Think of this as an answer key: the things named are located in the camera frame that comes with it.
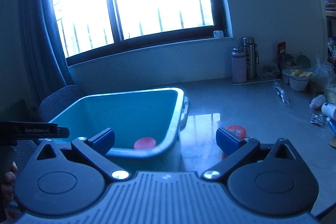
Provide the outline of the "person's hand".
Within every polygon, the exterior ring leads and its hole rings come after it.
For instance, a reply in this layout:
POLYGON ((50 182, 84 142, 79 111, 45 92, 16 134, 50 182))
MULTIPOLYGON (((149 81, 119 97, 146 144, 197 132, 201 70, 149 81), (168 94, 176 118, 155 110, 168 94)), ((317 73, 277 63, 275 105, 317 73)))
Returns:
POLYGON ((7 202, 14 200, 13 185, 16 181, 16 173, 18 171, 16 163, 13 161, 9 172, 4 174, 3 183, 1 184, 1 193, 7 202))

